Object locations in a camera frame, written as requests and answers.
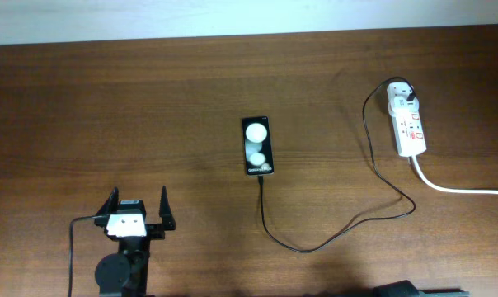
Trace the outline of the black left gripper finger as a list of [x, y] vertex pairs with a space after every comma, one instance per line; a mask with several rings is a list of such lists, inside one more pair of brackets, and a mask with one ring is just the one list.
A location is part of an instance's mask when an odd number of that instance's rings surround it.
[[168, 201], [167, 196], [167, 188], [165, 186], [162, 187], [161, 198], [160, 198], [160, 206], [159, 206], [159, 217], [162, 220], [162, 225], [165, 230], [175, 230], [176, 229], [176, 221], [171, 212], [171, 207]]
[[106, 202], [96, 212], [96, 216], [109, 216], [115, 212], [119, 203], [119, 190], [115, 187], [110, 193]]

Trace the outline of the black smartphone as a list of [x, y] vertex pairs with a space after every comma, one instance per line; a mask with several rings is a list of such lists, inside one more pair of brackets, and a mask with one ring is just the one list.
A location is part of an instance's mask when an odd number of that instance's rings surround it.
[[248, 176], [271, 175], [275, 172], [269, 118], [242, 119], [245, 170]]

